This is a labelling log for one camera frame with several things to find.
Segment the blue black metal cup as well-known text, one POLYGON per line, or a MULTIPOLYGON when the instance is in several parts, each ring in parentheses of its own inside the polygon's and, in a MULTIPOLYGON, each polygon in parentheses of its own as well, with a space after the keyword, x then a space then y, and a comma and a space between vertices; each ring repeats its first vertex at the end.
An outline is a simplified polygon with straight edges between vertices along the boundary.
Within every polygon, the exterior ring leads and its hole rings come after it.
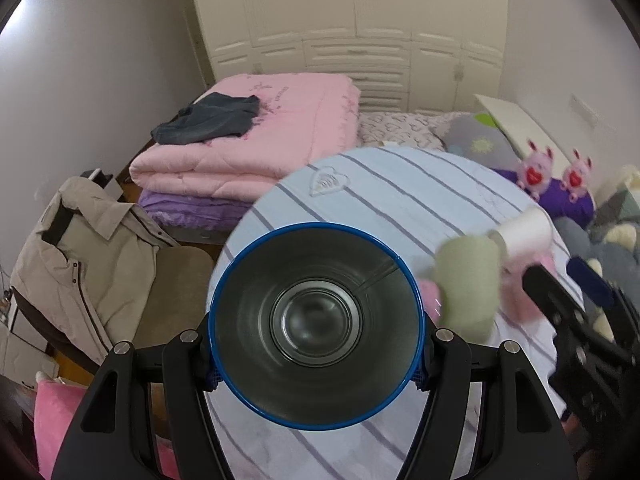
POLYGON ((301 430, 352 426, 384 410, 421 366, 425 313, 405 261, 336 223, 285 226, 224 270, 210 352, 235 396, 301 430))

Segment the pink plastic cup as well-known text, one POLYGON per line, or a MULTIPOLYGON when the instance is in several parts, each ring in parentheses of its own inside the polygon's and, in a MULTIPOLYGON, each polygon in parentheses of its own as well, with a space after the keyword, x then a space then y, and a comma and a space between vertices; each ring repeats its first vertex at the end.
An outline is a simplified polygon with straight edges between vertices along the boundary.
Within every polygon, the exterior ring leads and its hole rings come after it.
MULTIPOLYGON (((533 279, 533 271, 529 268, 540 266, 546 269, 546 273, 555 276, 554 259, 551 252, 537 252, 520 260, 510 261, 501 274, 500 297, 503 310, 509 318, 518 323, 528 323, 542 318, 544 314, 538 307, 536 288, 544 286, 545 280, 540 280, 541 272, 536 274, 537 281, 533 279)), ((442 300, 444 294, 436 283, 430 280, 419 280, 423 307, 432 322, 438 324, 442 313, 442 300)))

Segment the pale green cup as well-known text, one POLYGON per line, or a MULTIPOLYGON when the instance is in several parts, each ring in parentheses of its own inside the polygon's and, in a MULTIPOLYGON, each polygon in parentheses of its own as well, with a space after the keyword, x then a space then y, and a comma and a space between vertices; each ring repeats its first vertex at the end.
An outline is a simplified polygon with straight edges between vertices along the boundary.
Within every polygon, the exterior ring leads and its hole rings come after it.
POLYGON ((439 325, 465 341, 488 341, 500 306, 499 248, 487 236, 447 240, 435 255, 434 281, 440 293, 439 325))

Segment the pink pillow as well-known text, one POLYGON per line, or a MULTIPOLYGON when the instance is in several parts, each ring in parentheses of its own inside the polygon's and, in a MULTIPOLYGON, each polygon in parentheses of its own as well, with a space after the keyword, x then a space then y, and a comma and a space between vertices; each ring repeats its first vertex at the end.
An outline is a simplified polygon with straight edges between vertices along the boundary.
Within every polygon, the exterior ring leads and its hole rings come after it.
POLYGON ((53 477, 58 453, 85 392, 83 386, 53 379, 38 382, 34 429, 38 470, 45 479, 53 477))

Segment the triangle pattern cushion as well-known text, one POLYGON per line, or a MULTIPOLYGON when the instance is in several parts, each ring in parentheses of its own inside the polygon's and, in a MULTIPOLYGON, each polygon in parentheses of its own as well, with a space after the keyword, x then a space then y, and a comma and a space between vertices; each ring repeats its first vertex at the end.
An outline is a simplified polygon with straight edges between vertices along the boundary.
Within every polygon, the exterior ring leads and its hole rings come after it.
POLYGON ((596 194, 592 235, 597 242, 639 251, 639 169, 626 165, 606 180, 596 194))

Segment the purple plush cushion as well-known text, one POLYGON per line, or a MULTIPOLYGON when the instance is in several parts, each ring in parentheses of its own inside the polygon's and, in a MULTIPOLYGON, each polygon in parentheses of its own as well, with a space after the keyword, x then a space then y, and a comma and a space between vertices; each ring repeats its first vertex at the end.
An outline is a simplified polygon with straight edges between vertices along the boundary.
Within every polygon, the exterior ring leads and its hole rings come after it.
MULTIPOLYGON (((501 177, 516 184, 516 171, 496 169, 496 173, 501 177)), ((562 217, 570 218, 585 229, 594 216, 594 206, 590 195, 587 193, 577 203, 571 203, 568 200, 567 192, 560 188, 561 180, 551 180, 548 191, 541 196, 538 204, 547 211, 552 220, 562 217)))

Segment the right pink pig plush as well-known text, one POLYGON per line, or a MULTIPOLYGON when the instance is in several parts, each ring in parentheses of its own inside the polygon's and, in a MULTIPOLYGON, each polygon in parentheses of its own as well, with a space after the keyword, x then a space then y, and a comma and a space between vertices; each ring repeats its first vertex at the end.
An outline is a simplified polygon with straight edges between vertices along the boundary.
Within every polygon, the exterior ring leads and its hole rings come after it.
POLYGON ((574 160, 563 171, 560 188, 567 192, 571 203, 577 203, 588 193, 593 162, 589 156, 582 157, 576 148, 573 155, 574 160))

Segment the left pink pig plush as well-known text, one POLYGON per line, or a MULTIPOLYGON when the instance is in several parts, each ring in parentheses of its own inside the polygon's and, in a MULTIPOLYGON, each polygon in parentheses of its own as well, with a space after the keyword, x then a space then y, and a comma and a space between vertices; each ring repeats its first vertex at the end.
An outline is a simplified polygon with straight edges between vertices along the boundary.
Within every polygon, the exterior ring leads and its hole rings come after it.
POLYGON ((521 160, 516 170, 516 185, 535 201, 548 191, 552 180, 553 152, 548 146, 540 150, 528 139, 530 153, 521 160))

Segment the white board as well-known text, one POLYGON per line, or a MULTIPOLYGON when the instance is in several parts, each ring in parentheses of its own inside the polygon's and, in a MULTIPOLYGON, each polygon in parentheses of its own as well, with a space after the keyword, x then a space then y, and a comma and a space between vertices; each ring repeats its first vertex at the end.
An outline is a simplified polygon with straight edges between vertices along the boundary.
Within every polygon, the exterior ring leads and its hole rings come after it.
POLYGON ((477 105, 484 108, 492 117, 498 128, 513 146, 519 158, 525 158, 530 153, 529 141, 533 141, 536 148, 551 148, 554 156, 553 171, 558 176, 570 163, 562 148, 555 140, 531 118, 526 110, 510 101, 483 96, 475 93, 477 105))

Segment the beige jacket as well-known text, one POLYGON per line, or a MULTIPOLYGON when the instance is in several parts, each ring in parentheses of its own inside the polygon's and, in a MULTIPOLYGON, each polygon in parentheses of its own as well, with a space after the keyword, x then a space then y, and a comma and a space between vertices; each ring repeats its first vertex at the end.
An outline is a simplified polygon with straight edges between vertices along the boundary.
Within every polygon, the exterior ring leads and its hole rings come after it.
POLYGON ((156 278, 157 254, 176 247, 144 210, 71 177, 27 237, 11 286, 96 364, 133 340, 156 278))

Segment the grey flower pillow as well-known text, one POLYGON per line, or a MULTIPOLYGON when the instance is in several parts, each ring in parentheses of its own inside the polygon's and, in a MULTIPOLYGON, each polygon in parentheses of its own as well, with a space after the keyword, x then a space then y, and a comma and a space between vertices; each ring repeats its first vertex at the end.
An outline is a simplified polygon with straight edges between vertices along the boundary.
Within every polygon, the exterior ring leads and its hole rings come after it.
POLYGON ((451 113, 439 118, 432 127, 446 151, 491 169, 518 168, 521 159, 506 135, 485 112, 451 113))

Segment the heart pattern bedsheet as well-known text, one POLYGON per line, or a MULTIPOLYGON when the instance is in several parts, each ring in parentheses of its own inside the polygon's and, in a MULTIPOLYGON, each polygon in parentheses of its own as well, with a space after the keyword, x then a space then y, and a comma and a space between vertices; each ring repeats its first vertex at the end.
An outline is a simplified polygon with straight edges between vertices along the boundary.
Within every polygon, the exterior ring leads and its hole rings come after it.
POLYGON ((365 146, 410 146, 443 151, 442 142, 450 124, 469 113, 423 115, 396 112, 362 112, 358 119, 357 148, 365 146))

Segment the purple folded blanket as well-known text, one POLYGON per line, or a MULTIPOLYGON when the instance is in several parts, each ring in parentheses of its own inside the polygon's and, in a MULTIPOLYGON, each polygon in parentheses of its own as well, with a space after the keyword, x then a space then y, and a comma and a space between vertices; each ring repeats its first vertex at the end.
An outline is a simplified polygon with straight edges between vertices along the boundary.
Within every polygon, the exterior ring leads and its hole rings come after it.
POLYGON ((149 190, 141 193, 138 204, 150 218, 162 226, 218 232, 232 231, 253 206, 252 203, 242 200, 166 194, 149 190))

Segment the white wardrobe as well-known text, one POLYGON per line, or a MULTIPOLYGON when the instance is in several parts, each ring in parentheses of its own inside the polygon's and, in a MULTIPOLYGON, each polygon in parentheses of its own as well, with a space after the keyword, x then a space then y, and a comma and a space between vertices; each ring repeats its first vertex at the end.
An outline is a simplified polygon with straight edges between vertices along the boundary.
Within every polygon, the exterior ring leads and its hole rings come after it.
POLYGON ((496 96, 508 0, 193 0, 216 78, 344 74, 364 110, 439 115, 496 96))

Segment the dark grey garment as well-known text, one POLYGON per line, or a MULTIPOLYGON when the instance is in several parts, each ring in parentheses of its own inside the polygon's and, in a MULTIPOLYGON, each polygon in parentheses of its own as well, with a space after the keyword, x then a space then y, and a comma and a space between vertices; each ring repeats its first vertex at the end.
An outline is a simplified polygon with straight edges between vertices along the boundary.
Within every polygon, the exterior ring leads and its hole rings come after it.
POLYGON ((253 128, 259 111, 258 96, 235 98, 213 92, 179 110, 169 122, 155 127, 151 138, 160 145, 186 145, 242 136, 253 128))

